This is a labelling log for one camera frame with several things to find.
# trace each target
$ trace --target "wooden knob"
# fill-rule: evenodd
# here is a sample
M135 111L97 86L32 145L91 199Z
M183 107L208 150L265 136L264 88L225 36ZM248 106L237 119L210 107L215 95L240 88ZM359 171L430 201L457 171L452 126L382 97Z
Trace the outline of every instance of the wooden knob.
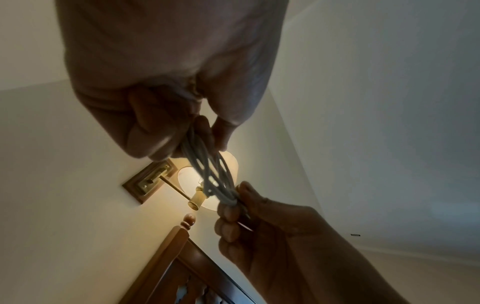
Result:
M190 228L195 224L197 218L194 214L189 213L183 217L183 221L180 223L180 226L185 228L186 230L190 230Z

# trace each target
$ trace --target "cord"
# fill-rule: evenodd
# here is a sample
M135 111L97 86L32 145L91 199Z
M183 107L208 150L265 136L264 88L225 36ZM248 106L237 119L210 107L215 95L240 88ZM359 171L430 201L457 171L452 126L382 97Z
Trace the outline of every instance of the cord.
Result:
M203 178L203 192L206 196L215 195L220 203L235 206L239 194L235 190L234 180L222 155L209 155L204 141L190 128L182 141L181 150L191 166Z

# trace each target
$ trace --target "white ceiling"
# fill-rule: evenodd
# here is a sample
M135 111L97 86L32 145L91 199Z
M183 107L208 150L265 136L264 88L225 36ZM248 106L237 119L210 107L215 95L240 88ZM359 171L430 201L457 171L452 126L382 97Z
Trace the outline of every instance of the white ceiling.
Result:
M291 0L287 20L314 0ZM68 78L53 0L0 4L0 91Z
M322 0L285 27L269 86L351 241L480 259L479 13L475 0Z

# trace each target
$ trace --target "hand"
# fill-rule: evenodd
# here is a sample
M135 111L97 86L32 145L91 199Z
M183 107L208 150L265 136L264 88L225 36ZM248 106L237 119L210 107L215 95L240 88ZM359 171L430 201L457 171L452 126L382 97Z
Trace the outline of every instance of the hand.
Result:
M216 148L260 101L287 0L56 0L72 86L133 157L174 153L200 99Z
M314 209L261 197L247 182L237 190L251 220L221 204L218 246L266 302L406 303Z

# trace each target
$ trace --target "white lampshade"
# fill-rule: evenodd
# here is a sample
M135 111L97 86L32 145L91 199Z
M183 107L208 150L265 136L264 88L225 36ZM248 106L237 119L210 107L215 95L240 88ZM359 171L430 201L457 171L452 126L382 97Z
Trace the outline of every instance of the white lampshade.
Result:
M233 183L237 184L237 175L239 173L239 162L237 159L228 151L220 152L223 159L225 160L226 165L228 166ZM181 189L185 192L186 195L189 197L193 197L195 194L196 188L200 186L202 182L202 177L193 169L192 167L185 167L180 169L178 172L178 182L180 184ZM209 210L216 211L218 208L220 201L216 196L211 196L207 198L202 207L205 207Z

